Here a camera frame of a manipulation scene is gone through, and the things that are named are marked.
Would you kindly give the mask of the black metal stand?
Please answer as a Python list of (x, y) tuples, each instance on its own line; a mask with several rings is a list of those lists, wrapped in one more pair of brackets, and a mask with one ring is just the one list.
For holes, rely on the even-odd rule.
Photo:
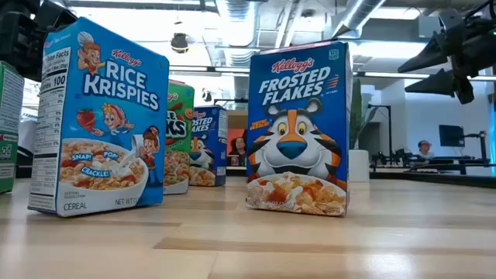
[(387, 109), (387, 128), (388, 128), (388, 134), (387, 134), (387, 138), (388, 138), (388, 156), (389, 157), (392, 157), (393, 155), (393, 148), (392, 148), (392, 119), (391, 119), (391, 105), (372, 105), (372, 104), (369, 104), (367, 105), (367, 108), (370, 109), (370, 116), (373, 118), (374, 116), (372, 115), (372, 111), (375, 109), (376, 111), (378, 109)]

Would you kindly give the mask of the black ceiling dome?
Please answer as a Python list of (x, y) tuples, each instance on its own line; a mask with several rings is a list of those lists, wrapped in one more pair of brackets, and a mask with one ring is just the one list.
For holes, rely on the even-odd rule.
[(170, 42), (170, 48), (176, 53), (187, 53), (189, 44), (185, 33), (175, 33)]

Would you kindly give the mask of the background robot table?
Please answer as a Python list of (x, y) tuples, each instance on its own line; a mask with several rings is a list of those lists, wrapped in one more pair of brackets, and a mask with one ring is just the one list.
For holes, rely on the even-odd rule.
[(488, 158), (470, 156), (423, 157), (400, 149), (393, 152), (392, 156), (382, 152), (373, 154), (369, 170), (371, 173), (496, 176), (496, 163)]

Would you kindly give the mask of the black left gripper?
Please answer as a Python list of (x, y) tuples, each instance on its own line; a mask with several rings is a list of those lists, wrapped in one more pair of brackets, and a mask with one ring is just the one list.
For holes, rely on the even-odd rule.
[(0, 60), (23, 77), (40, 81), (47, 35), (77, 19), (62, 2), (0, 0)]

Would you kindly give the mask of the Frosted Flakes cereal box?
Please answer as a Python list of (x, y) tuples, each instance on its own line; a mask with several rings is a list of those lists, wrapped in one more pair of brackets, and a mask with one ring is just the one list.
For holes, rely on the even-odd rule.
[(219, 105), (193, 111), (189, 184), (218, 187), (226, 183), (228, 116)]
[(246, 205), (344, 216), (353, 68), (347, 43), (265, 50), (250, 61)]

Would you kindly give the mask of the Rice Krispies cereal box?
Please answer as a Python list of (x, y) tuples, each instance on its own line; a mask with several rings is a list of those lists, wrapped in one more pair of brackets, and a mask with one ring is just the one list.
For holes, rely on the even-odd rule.
[(61, 217), (163, 200), (168, 59), (86, 18), (49, 33), (28, 207)]

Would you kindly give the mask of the black monitor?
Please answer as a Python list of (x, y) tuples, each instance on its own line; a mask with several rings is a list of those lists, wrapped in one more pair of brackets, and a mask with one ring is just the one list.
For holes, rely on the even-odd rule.
[(440, 146), (465, 147), (462, 126), (439, 125)]

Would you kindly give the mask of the cyan light strip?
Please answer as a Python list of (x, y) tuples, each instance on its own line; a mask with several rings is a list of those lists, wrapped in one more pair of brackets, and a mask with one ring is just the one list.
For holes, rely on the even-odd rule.
[(490, 162), (494, 165), (491, 167), (491, 176), (496, 177), (496, 101), (490, 106), (489, 147)]

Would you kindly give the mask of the snake plant in white pot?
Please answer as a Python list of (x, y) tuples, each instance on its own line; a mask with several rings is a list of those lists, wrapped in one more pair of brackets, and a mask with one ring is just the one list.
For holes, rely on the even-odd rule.
[(349, 181), (368, 182), (369, 152), (358, 148), (359, 138), (367, 124), (373, 119), (377, 108), (369, 108), (373, 95), (362, 93), (360, 80), (353, 82), (350, 107)]

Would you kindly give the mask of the person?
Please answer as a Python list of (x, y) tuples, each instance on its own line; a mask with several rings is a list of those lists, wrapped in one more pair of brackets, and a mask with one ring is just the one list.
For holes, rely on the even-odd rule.
[(231, 141), (230, 155), (238, 157), (239, 165), (246, 166), (246, 143), (243, 137), (236, 137)]
[(431, 151), (431, 143), (427, 140), (418, 142), (418, 155), (426, 160), (433, 158), (435, 154)]

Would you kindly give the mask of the Apple Jacks cereal box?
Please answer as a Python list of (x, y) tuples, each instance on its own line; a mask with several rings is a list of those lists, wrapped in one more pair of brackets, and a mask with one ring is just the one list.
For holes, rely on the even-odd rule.
[(11, 191), (16, 178), (23, 91), (24, 78), (0, 60), (0, 194)]
[(169, 80), (164, 165), (164, 194), (188, 191), (191, 130), (195, 90), (184, 82)]

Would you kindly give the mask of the orange wall panel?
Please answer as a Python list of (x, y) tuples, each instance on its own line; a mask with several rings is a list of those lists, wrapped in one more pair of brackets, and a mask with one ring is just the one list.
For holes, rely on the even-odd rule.
[(246, 143), (246, 130), (245, 129), (230, 129), (228, 132), (228, 155), (231, 152), (231, 141), (236, 137), (243, 137)]

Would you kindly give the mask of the silver spiral ventilation duct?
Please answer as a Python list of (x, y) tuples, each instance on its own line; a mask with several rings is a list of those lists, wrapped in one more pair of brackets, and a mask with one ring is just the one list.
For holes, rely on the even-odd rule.
[(359, 39), (372, 14), (387, 0), (348, 0), (346, 8), (332, 19), (332, 39)]
[(221, 19), (226, 63), (231, 67), (248, 67), (254, 50), (259, 4), (249, 0), (215, 0)]

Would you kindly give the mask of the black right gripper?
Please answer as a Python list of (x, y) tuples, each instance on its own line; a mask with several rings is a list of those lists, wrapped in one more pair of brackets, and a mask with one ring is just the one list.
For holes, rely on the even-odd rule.
[(425, 48), (399, 68), (407, 73), (450, 61), (451, 71), (439, 70), (436, 74), (405, 88), (408, 93), (448, 95), (456, 93), (461, 104), (474, 100), (474, 90), (468, 78), (475, 78), (480, 70), (496, 64), (496, 18), (473, 17), (462, 20), (446, 33), (433, 33)]

